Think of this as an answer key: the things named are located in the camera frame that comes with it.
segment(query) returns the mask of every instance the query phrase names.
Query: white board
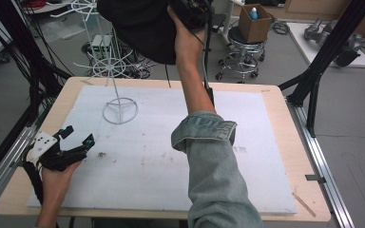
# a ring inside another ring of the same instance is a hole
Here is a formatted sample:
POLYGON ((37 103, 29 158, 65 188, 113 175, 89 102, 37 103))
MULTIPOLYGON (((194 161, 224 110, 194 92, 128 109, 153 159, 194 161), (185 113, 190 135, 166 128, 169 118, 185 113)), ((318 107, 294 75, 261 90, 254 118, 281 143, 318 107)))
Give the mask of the white board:
MULTIPOLYGON (((287 26, 290 28, 290 34, 296 40, 298 48, 301 50, 301 53, 307 60, 308 64, 311 64, 313 62, 320 49, 320 45, 318 45, 316 41, 307 41, 306 39, 304 39, 304 31, 311 25, 312 24, 287 23, 287 26)), ((361 50, 357 53, 360 54, 360 56, 346 67, 365 68, 365 54, 361 50)), ((338 67, 338 65, 335 63, 331 63, 330 67, 338 67)))
MULTIPOLYGON (((102 116, 114 87, 84 86, 64 123, 74 132, 62 141, 70 149, 92 133, 96 144, 76 170, 64 207, 187 211, 188 163, 171 147, 171 132, 186 116, 183 92, 171 88, 119 87, 139 113, 121 125, 102 116)), ((297 212, 263 99, 258 93, 215 91, 216 108, 238 123, 234 151, 261 213, 297 212)), ((29 206, 39 206, 31 194, 29 206)))

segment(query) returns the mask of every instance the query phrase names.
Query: concrete floor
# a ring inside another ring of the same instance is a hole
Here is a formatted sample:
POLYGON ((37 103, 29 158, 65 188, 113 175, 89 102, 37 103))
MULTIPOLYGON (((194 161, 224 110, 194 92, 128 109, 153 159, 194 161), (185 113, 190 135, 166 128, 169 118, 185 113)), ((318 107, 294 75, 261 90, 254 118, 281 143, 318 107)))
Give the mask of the concrete floor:
MULTIPOLYGON (((80 17, 71 14, 67 25, 76 25, 80 17)), ((49 43, 64 64, 75 75, 84 75, 86 70, 73 63, 87 65, 81 52, 87 41, 81 33, 69 40, 49 43)), ((209 81, 216 82, 220 66, 218 60, 227 50, 219 34, 212 36, 212 51, 209 56, 209 81)), ((266 57, 259 63, 259 77, 246 78, 248 84, 280 85, 302 73, 307 68, 295 41, 290 35, 268 34, 266 57)), ((168 68, 171 80, 177 80, 176 69, 168 68)), ((149 79, 165 79, 163 66, 154 66, 149 79)), ((226 72, 221 83, 236 83, 240 75, 226 72)), ((14 62, 0 63, 0 143, 29 104, 29 85, 21 76, 14 62)), ((289 95, 292 88, 283 91, 289 95)), ((349 210, 355 227, 365 227, 365 68, 329 67, 321 80, 316 134, 325 158, 330 165, 336 184, 349 210)), ((31 227, 35 218, 2 217, 0 227, 31 227)), ((68 218, 61 218, 66 227, 68 218)), ((176 220, 157 220, 154 227, 176 227, 176 220)), ((90 227, 89 218, 77 218, 75 227, 90 227)), ((334 219, 323 223, 265 221, 265 227, 338 227, 334 219)))

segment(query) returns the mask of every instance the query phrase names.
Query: rolling stool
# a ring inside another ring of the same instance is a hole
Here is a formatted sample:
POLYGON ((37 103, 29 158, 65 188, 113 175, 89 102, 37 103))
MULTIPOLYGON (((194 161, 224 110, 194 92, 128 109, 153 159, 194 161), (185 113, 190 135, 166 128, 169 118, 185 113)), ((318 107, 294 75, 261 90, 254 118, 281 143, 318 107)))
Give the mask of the rolling stool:
POLYGON ((242 75, 242 81, 239 84, 244 84, 246 74, 250 74, 251 78, 257 78, 259 75, 258 62, 254 58, 254 53, 262 54, 259 57, 260 61, 265 58, 265 44, 264 42, 247 43, 242 37, 239 27, 232 27, 227 39, 230 44, 235 46, 238 51, 231 51, 224 59, 219 60, 219 65, 223 66, 221 72, 216 75, 216 79, 220 80, 226 68, 236 71, 242 75))

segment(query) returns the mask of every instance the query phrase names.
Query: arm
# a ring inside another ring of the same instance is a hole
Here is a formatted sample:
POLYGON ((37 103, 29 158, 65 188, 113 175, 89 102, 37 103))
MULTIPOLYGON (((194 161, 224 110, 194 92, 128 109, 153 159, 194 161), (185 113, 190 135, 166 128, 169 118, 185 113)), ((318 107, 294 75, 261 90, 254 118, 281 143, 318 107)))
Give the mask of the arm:
POLYGON ((44 202, 41 207, 40 215, 35 223, 40 228, 55 228, 56 220, 65 195, 69 188, 70 179, 73 172, 81 162, 70 165, 63 172, 51 171, 43 168, 43 188, 44 202))
MULTIPOLYGON (((216 114, 202 85, 197 62, 203 46, 168 10, 177 28, 176 62, 188 109, 171 136, 173 148, 186 153, 190 168, 188 226, 262 227, 232 149, 236 123, 216 114)), ((196 35, 203 40, 203 31, 196 35)))

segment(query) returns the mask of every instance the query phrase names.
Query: denim sleeve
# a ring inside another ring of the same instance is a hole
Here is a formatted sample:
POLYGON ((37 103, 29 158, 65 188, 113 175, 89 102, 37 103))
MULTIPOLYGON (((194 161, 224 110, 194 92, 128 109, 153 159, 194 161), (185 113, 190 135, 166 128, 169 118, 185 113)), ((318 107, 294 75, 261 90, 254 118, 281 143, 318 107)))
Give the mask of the denim sleeve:
POLYGON ((200 111, 188 115, 171 135, 173 148, 188 158, 190 228, 262 227, 232 149, 235 131, 236 123, 200 111))

